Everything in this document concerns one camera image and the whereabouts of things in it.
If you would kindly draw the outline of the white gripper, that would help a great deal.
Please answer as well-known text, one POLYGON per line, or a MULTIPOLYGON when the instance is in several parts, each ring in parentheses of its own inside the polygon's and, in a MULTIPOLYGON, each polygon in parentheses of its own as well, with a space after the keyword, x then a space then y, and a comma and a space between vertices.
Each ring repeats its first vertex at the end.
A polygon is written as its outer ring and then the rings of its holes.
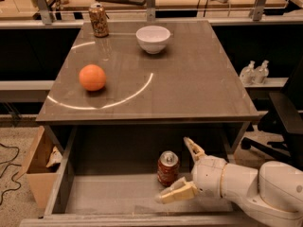
POLYGON ((185 177, 180 178, 154 197, 157 203, 186 201, 195 198, 199 193, 210 198, 221 196, 221 179, 227 165, 225 159, 205 156, 205 151, 189 137, 184 138, 184 143, 195 162, 191 171, 193 182, 188 182, 185 177))

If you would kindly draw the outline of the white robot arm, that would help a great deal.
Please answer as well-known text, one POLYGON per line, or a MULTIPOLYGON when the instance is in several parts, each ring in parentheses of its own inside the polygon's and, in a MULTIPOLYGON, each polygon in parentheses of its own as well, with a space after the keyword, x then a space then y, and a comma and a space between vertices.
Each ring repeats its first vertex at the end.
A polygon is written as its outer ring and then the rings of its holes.
POLYGON ((192 180, 177 180, 159 193, 157 202, 197 196, 226 199, 269 227, 302 227, 303 171, 278 161, 269 161, 259 169, 239 166, 206 154, 188 137, 184 142, 194 161, 192 180))

